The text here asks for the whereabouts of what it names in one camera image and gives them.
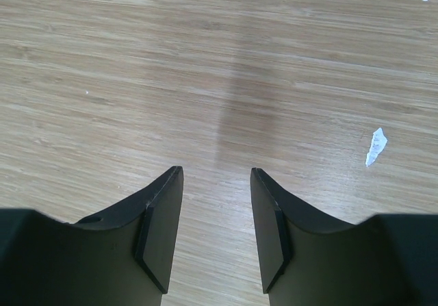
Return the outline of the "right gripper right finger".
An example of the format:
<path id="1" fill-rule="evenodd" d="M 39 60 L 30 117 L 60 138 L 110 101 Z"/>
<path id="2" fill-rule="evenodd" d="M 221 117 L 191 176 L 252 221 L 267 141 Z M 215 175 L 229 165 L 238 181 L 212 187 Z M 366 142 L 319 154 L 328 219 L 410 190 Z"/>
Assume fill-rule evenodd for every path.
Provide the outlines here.
<path id="1" fill-rule="evenodd" d="M 271 305 L 396 305 L 404 280 L 380 218 L 358 225 L 282 188 L 260 168 L 250 193 L 263 292 Z"/>

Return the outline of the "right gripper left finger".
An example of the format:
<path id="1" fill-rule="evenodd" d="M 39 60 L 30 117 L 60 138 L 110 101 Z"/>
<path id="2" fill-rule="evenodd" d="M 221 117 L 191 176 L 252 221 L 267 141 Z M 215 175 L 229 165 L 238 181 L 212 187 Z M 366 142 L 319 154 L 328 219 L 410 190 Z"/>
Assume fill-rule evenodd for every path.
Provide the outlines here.
<path id="1" fill-rule="evenodd" d="M 35 305 L 159 305 L 167 293 L 183 194 L 173 166 L 75 224 L 43 217 Z"/>

